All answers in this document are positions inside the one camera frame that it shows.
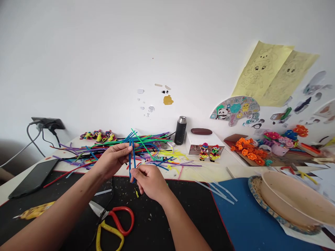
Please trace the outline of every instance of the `cardboard box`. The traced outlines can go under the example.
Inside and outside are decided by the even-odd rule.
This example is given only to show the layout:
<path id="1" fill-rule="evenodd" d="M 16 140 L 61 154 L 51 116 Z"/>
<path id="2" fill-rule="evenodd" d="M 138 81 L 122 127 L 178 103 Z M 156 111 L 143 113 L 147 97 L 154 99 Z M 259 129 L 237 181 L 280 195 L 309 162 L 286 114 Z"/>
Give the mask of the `cardboard box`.
<path id="1" fill-rule="evenodd" d="M 198 135 L 191 132 L 191 130 L 186 130 L 186 150 L 188 154 L 200 154 L 200 145 L 203 143 L 208 144 L 208 155 L 212 151 L 211 146 L 218 145 L 220 150 L 218 152 L 221 155 L 224 145 L 222 141 L 217 137 L 215 133 L 211 135 Z"/>

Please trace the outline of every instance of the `beige bowl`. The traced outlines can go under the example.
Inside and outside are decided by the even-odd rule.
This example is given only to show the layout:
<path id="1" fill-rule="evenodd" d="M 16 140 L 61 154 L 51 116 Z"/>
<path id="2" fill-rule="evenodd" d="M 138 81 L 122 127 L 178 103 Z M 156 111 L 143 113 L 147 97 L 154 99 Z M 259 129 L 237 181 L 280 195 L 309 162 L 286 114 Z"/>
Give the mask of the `beige bowl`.
<path id="1" fill-rule="evenodd" d="M 262 174 L 261 195 L 281 217 L 300 226 L 335 226 L 335 207 L 321 194 L 283 173 Z"/>

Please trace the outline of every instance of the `power cord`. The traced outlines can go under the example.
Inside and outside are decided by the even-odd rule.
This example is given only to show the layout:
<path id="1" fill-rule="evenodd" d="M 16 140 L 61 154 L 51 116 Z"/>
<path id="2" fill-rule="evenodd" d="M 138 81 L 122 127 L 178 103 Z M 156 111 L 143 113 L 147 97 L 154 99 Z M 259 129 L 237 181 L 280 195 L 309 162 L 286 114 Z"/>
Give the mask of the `power cord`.
<path id="1" fill-rule="evenodd" d="M 31 145 L 31 144 L 38 138 L 38 136 L 39 136 L 40 134 L 41 134 L 41 131 L 38 132 L 36 138 L 34 138 L 34 139 L 32 140 L 32 142 L 30 142 L 25 148 L 23 148 L 21 151 L 19 151 L 17 154 L 15 154 L 12 158 L 10 158 L 5 164 L 1 165 L 0 168 L 3 167 L 4 165 L 8 164 L 13 158 L 15 158 L 15 157 L 18 156 L 20 153 L 22 153 L 28 146 L 30 146 L 30 145 Z"/>
<path id="2" fill-rule="evenodd" d="M 60 141 L 58 139 L 57 133 L 55 132 L 55 127 L 56 127 L 55 124 L 51 124 L 48 129 L 56 137 L 56 140 L 58 142 L 58 146 L 59 146 L 59 148 L 61 148 Z"/>
<path id="3" fill-rule="evenodd" d="M 42 128 L 42 139 L 43 139 L 45 142 L 50 143 L 53 147 L 55 147 L 54 144 L 53 144 L 52 142 L 47 141 L 47 140 L 44 139 L 44 131 L 43 131 L 43 128 Z"/>
<path id="4" fill-rule="evenodd" d="M 36 145 L 36 143 L 34 142 L 34 140 L 32 140 L 32 138 L 30 137 L 30 134 L 29 134 L 29 127 L 32 125 L 32 124 L 38 124 L 38 123 L 41 123 L 41 120 L 34 120 L 33 122 L 29 123 L 28 126 L 27 126 L 27 135 L 30 139 L 30 141 L 36 146 L 37 150 L 42 154 L 43 157 L 45 157 L 45 155 L 42 153 L 42 151 L 38 148 L 38 146 Z"/>

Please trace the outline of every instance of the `black phone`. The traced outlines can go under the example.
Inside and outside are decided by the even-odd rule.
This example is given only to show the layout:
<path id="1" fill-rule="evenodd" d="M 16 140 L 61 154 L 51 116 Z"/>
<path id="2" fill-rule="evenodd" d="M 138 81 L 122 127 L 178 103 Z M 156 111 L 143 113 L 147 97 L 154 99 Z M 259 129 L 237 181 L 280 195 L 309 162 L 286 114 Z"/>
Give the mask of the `black phone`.
<path id="1" fill-rule="evenodd" d="M 54 159 L 37 164 L 8 196 L 8 199 L 20 198 L 38 190 L 58 162 L 59 159 Z"/>

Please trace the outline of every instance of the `hand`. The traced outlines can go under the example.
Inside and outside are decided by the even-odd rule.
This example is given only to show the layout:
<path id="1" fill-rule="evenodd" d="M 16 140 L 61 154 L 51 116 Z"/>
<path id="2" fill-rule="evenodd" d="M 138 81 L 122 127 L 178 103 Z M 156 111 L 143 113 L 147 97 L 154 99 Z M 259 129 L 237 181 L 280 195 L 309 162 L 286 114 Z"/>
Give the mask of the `hand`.
<path id="1" fill-rule="evenodd" d="M 92 170 L 102 174 L 106 180 L 110 179 L 124 163 L 129 161 L 129 153 L 133 155 L 133 147 L 129 146 L 129 143 L 111 146 L 101 155 Z"/>
<path id="2" fill-rule="evenodd" d="M 172 194 L 158 167 L 139 165 L 138 168 L 132 168 L 130 173 L 132 174 L 131 182 L 134 178 L 137 179 L 140 193 L 145 192 L 149 198 L 159 204 L 162 204 Z"/>

